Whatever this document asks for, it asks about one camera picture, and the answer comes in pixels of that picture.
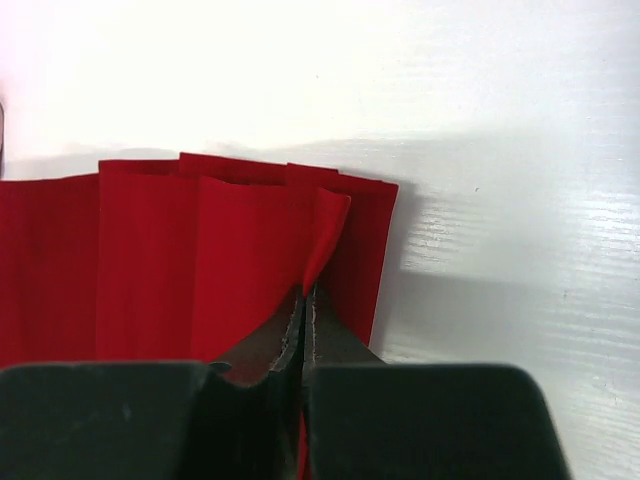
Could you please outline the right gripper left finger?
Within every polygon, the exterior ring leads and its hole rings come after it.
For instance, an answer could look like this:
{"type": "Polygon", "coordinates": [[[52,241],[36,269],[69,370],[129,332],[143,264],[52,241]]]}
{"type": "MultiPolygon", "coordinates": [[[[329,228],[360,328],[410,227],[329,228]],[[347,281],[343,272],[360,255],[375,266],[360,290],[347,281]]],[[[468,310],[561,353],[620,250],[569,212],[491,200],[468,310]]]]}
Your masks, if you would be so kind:
{"type": "Polygon", "coordinates": [[[305,299],[294,289],[211,363],[27,364],[1,373],[5,479],[293,479],[305,299]]]}

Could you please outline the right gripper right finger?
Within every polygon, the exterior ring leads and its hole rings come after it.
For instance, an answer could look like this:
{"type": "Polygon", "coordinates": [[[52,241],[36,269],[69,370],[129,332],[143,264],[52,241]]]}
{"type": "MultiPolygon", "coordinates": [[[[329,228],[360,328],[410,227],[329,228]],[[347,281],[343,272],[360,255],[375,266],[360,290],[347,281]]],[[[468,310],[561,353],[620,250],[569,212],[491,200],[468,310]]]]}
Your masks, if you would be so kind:
{"type": "Polygon", "coordinates": [[[524,370],[376,356],[314,288],[306,300],[307,479],[567,479],[545,397],[524,370]]]}

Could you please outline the red pleated skirt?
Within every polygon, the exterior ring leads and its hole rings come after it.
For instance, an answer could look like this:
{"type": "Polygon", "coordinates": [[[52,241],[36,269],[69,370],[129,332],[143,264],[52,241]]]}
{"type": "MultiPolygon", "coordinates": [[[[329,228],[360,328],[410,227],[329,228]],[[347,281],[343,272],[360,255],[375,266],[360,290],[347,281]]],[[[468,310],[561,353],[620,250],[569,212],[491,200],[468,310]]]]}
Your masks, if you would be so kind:
{"type": "Polygon", "coordinates": [[[369,348],[395,184],[183,153],[1,184],[1,373],[211,363],[314,288],[369,348]]]}

